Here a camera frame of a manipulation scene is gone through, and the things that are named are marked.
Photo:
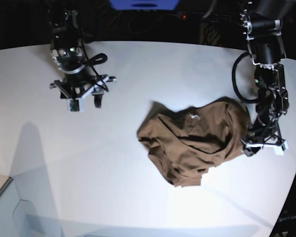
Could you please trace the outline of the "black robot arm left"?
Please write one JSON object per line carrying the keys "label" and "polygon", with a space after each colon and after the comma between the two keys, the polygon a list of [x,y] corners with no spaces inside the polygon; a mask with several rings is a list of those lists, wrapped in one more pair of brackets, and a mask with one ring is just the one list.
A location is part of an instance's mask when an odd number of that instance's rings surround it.
{"label": "black robot arm left", "polygon": [[[295,4],[294,0],[244,0],[239,6],[248,50],[234,62],[231,76],[237,97],[246,104],[256,106],[257,118],[247,125],[247,131],[241,138],[242,152],[248,157],[265,147],[272,148],[277,155],[283,155],[288,149],[279,126],[279,118],[289,109],[284,65],[281,64],[281,60],[286,58],[282,27],[283,19]],[[237,66],[247,56],[256,68],[256,99],[243,97],[236,84]]]}

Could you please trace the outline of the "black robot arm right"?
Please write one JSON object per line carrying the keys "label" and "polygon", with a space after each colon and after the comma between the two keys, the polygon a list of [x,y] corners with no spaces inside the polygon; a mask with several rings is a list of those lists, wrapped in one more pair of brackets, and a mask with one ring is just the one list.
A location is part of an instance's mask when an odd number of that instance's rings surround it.
{"label": "black robot arm right", "polygon": [[55,80],[49,87],[60,91],[60,98],[66,101],[70,112],[83,112],[89,95],[94,98],[95,108],[100,108],[103,95],[109,91],[107,84],[116,78],[101,75],[95,69],[107,61],[106,54],[88,57],[76,1],[52,0],[48,19],[52,29],[50,55],[64,74],[62,80]]}

